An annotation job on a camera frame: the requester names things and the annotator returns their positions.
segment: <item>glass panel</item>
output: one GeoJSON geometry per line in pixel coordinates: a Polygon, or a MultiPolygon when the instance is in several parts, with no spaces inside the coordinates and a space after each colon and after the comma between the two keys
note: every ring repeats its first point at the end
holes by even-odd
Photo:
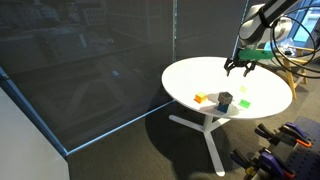
{"type": "MultiPolygon", "coordinates": [[[[316,0],[311,3],[312,6],[319,6],[320,1],[316,0]]],[[[311,33],[318,23],[320,17],[319,8],[310,8],[305,17],[303,18],[301,24],[311,33]]],[[[302,28],[299,27],[296,35],[294,36],[295,41],[306,42],[309,38],[308,33],[302,28]]]]}
{"type": "Polygon", "coordinates": [[[172,1],[2,1],[0,12],[0,66],[67,150],[171,100],[172,1]]]}
{"type": "Polygon", "coordinates": [[[177,60],[231,57],[247,0],[178,0],[177,60]]]}
{"type": "MultiPolygon", "coordinates": [[[[288,9],[286,12],[290,12],[290,11],[296,10],[296,9],[304,6],[304,4],[305,4],[304,1],[297,2],[295,5],[293,5],[293,6],[292,6],[290,9],[288,9]]],[[[286,14],[286,15],[288,15],[289,17],[291,17],[291,18],[299,21],[299,18],[300,18],[299,16],[301,16],[301,13],[299,13],[299,12],[303,12],[303,11],[294,11],[294,12],[291,12],[291,13],[286,14]]],[[[291,30],[290,30],[287,38],[285,38],[285,39],[292,38],[292,37],[296,34],[295,32],[296,32],[297,29],[298,29],[297,25],[298,25],[298,24],[297,24],[295,21],[292,21],[292,28],[291,28],[291,30]]],[[[267,43],[265,43],[264,46],[263,46],[263,48],[264,48],[264,50],[266,50],[266,51],[271,51],[270,41],[267,42],[267,43]]]]}

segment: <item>glass wall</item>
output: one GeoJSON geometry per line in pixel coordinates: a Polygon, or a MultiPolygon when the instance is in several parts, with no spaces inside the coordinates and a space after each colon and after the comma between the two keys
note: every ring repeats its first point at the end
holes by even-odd
{"type": "Polygon", "coordinates": [[[0,2],[0,66],[67,150],[171,100],[170,0],[0,2]]]}
{"type": "MultiPolygon", "coordinates": [[[[309,33],[311,33],[311,36],[315,41],[315,48],[318,49],[320,47],[320,1],[311,0],[310,6],[317,7],[309,8],[305,11],[301,24],[309,31],[309,33]]],[[[302,27],[299,27],[294,36],[294,40],[301,44],[304,43],[303,47],[314,48],[311,37],[304,29],[302,29],[302,27]]]]}

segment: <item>green block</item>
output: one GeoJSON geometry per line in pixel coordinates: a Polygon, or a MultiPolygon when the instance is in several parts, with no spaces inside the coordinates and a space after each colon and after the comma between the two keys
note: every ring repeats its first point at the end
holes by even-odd
{"type": "Polygon", "coordinates": [[[272,59],[274,54],[272,51],[244,49],[239,52],[239,60],[260,60],[260,59],[272,59]]]}
{"type": "Polygon", "coordinates": [[[241,99],[241,101],[239,103],[239,105],[244,107],[244,108],[248,108],[250,106],[250,104],[251,104],[250,102],[248,102],[246,100],[243,100],[243,99],[241,99]]]}

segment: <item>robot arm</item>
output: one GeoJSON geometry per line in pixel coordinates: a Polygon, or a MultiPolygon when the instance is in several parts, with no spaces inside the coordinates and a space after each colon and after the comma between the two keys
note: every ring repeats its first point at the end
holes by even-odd
{"type": "MultiPolygon", "coordinates": [[[[241,48],[237,48],[233,59],[228,58],[224,68],[229,75],[235,67],[245,67],[248,72],[254,70],[256,61],[241,59],[239,53],[247,48],[256,47],[258,43],[270,41],[270,30],[273,23],[290,7],[300,0],[270,0],[266,4],[251,7],[247,18],[239,29],[239,39],[241,48]]],[[[291,20],[281,18],[281,23],[275,27],[276,39],[280,40],[287,36],[291,28],[291,20]]]]}

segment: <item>white round table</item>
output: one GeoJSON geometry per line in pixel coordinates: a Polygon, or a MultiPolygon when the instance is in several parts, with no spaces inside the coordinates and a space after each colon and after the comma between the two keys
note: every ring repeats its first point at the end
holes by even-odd
{"type": "Polygon", "coordinates": [[[230,119],[248,120],[275,115],[285,110],[292,101],[289,86],[274,73],[255,67],[246,77],[245,68],[234,68],[226,75],[222,57],[196,57],[180,60],[167,67],[162,74],[162,83],[167,93],[178,103],[205,114],[204,125],[170,115],[175,122],[204,133],[211,159],[217,175],[224,176],[219,154],[211,136],[211,131],[230,119]],[[207,100],[198,103],[197,93],[207,94],[207,100]],[[226,113],[217,110],[220,92],[229,92],[233,100],[226,113]],[[249,107],[240,101],[250,102],[249,107]],[[220,119],[212,122],[213,117],[220,119]]]}

